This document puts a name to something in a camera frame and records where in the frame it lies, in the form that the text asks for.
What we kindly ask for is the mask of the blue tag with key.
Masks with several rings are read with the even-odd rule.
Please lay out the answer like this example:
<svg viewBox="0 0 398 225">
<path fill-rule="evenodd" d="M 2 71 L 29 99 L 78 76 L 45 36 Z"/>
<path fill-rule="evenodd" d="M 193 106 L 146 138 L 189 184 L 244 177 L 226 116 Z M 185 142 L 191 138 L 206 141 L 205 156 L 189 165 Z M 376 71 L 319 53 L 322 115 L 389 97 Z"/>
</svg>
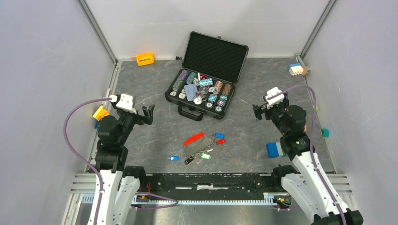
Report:
<svg viewBox="0 0 398 225">
<path fill-rule="evenodd" d="M 178 161 L 179 160 L 179 156 L 178 155 L 172 155 L 168 157 L 169 161 Z"/>
</svg>

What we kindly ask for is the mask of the red keyring with key bunch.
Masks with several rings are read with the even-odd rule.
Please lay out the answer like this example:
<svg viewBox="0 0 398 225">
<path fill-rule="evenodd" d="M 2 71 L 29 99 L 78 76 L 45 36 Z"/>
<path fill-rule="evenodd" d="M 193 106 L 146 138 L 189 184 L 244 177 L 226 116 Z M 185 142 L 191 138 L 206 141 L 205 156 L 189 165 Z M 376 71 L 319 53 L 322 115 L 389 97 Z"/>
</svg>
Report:
<svg viewBox="0 0 398 225">
<path fill-rule="evenodd" d="M 214 144 L 220 146 L 225 142 L 225 135 L 222 133 L 214 133 L 211 136 L 207 136 L 205 133 L 192 135 L 183 142 L 183 154 L 187 157 L 184 164 L 188 165 L 191 163 L 196 155 L 206 154 Z"/>
</svg>

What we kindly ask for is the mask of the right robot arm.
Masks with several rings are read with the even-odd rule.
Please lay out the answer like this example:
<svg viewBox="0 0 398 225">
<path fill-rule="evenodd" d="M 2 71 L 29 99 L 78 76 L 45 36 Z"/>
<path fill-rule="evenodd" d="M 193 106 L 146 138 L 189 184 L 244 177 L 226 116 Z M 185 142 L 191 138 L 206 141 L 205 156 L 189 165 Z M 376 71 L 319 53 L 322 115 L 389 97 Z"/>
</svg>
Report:
<svg viewBox="0 0 398 225">
<path fill-rule="evenodd" d="M 312 225 L 361 225 L 364 218 L 351 210 L 333 187 L 304 131 L 306 111 L 287 99 L 269 106 L 253 105 L 256 119 L 272 121 L 282 134 L 280 144 L 293 165 L 273 169 L 271 186 L 287 191 Z"/>
</svg>

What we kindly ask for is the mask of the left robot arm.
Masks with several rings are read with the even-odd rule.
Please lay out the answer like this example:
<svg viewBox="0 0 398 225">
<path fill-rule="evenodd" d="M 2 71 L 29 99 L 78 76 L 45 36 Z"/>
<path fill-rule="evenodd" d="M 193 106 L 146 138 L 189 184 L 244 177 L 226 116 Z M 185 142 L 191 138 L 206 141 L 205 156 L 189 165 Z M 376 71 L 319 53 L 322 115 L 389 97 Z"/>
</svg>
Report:
<svg viewBox="0 0 398 225">
<path fill-rule="evenodd" d="M 143 115 L 117 109 L 119 118 L 107 115 L 98 122 L 94 201 L 88 224 L 123 225 L 134 195 L 147 186 L 142 166 L 126 166 L 125 143 L 135 125 L 151 125 L 154 105 L 143 107 Z"/>
</svg>

